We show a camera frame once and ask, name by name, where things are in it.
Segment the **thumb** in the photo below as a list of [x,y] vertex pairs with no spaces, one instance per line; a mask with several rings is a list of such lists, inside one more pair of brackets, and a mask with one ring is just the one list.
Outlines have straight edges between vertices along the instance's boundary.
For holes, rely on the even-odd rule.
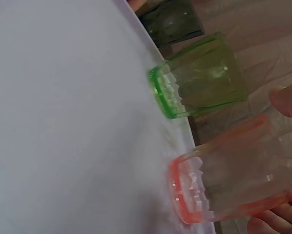
[[137,11],[146,3],[146,0],[127,0],[127,2],[133,11]]
[[270,91],[272,105],[283,115],[292,117],[292,85],[287,88],[276,87]]

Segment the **drinking glass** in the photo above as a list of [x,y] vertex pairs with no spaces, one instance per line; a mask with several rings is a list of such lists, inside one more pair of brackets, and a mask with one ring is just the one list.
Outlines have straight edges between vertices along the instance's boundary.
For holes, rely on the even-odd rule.
[[140,21],[157,47],[204,34],[190,0],[166,0],[143,14]]
[[235,126],[171,162],[171,199],[185,223],[254,215],[288,202],[281,141],[267,116]]
[[235,55],[221,33],[181,50],[149,72],[167,118],[203,115],[247,99]]

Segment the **pink glass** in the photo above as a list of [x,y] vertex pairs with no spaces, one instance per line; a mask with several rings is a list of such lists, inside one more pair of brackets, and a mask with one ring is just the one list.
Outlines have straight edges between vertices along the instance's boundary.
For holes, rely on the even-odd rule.
[[281,140],[264,115],[172,161],[168,181],[185,223],[253,215],[288,202],[292,189]]

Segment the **depression glass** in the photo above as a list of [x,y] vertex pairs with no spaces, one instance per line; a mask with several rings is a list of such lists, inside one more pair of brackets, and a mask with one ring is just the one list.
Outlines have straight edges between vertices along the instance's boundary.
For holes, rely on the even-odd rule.
[[175,159],[168,181],[185,223],[253,215],[287,202],[292,188],[281,141],[267,116],[235,126]]
[[168,0],[140,17],[157,47],[204,34],[189,0]]
[[221,33],[153,68],[149,80],[167,118],[202,115],[247,99],[235,55]]

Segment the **green glass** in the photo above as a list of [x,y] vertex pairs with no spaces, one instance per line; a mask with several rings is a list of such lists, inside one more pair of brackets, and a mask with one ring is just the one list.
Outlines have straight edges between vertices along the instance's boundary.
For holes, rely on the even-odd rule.
[[189,0],[168,0],[140,17],[157,47],[204,34]]
[[167,118],[203,115],[247,99],[233,51],[221,33],[181,50],[149,72]]

